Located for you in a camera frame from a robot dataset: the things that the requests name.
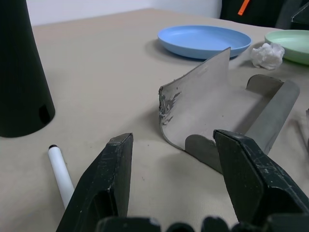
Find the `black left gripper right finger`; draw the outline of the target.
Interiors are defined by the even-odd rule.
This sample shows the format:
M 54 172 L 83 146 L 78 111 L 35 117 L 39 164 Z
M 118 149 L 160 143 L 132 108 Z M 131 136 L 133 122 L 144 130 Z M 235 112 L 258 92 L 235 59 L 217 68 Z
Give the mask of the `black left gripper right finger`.
M 239 222 L 252 226 L 308 226 L 308 197 L 253 139 L 227 130 L 214 130 L 213 138 Z

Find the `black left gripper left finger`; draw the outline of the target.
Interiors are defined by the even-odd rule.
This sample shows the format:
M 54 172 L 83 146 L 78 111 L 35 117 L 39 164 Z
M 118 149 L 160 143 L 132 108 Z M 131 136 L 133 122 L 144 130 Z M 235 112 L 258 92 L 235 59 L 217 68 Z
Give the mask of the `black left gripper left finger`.
M 58 232 L 94 232 L 104 218 L 127 215 L 132 150 L 132 133 L 109 140 L 81 176 Z

